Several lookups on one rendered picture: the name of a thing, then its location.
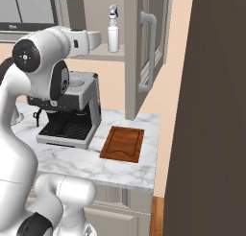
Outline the brown wooden cutting board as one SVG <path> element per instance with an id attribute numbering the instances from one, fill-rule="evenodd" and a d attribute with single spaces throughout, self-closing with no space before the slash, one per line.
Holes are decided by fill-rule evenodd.
<path id="1" fill-rule="evenodd" d="M 112 126 L 100 153 L 101 158 L 137 163 L 144 130 Z"/>

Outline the white spray bottle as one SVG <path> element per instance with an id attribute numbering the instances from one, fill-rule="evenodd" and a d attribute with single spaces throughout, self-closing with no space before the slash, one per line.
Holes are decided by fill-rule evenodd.
<path id="1" fill-rule="evenodd" d="M 108 27 L 108 51 L 110 53 L 117 53 L 119 51 L 119 28 L 116 24 L 118 17 L 118 5 L 112 4 L 110 6 L 110 25 Z"/>

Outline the beige base cupboard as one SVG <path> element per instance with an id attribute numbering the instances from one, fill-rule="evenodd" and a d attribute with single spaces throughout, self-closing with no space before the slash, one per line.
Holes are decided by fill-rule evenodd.
<path id="1" fill-rule="evenodd" d="M 149 236 L 153 190 L 96 183 L 97 196 L 85 208 L 98 236 Z"/>

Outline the dark brown tall cabinet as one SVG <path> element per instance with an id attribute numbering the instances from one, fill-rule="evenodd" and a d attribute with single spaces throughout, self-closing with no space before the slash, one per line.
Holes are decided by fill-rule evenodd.
<path id="1" fill-rule="evenodd" d="M 246 0 L 193 0 L 163 236 L 246 236 Z"/>

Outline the grey microwave oven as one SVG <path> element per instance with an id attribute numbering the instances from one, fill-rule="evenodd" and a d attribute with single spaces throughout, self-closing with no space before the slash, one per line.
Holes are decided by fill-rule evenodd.
<path id="1" fill-rule="evenodd" d="M 59 24 L 58 0 L 0 0 L 0 43 Z"/>

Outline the beige wall cabinet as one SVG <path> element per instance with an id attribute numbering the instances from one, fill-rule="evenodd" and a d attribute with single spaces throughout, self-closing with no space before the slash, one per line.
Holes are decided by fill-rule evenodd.
<path id="1" fill-rule="evenodd" d="M 108 51 L 109 15 L 112 4 L 118 5 L 119 13 L 119 17 L 116 19 L 119 28 L 119 51 L 117 53 Z M 55 0 L 55 5 L 60 25 L 101 32 L 102 44 L 88 56 L 79 57 L 79 59 L 125 60 L 124 0 Z"/>

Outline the beige cabinet door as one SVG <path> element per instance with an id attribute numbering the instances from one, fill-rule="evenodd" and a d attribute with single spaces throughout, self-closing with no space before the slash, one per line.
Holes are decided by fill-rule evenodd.
<path id="1" fill-rule="evenodd" d="M 139 21 L 140 12 L 157 19 L 154 81 L 166 63 L 172 0 L 124 0 L 125 38 L 125 118 L 134 120 L 149 92 L 138 92 L 139 84 L 147 84 L 151 24 Z"/>

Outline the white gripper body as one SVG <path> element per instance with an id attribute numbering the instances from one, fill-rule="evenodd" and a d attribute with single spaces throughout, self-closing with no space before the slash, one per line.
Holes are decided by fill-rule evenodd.
<path id="1" fill-rule="evenodd" d="M 102 36 L 100 32 L 93 31 L 88 32 L 88 43 L 89 43 L 89 50 L 93 51 L 98 48 L 102 43 Z"/>

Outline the grey coffee machine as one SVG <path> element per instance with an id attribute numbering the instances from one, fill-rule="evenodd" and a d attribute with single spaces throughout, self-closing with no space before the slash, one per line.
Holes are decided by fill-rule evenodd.
<path id="1" fill-rule="evenodd" d="M 39 107 L 33 114 L 37 125 L 43 110 L 48 116 L 37 142 L 87 149 L 102 120 L 98 75 L 71 71 L 69 77 L 69 87 L 57 101 L 27 98 L 30 106 Z"/>

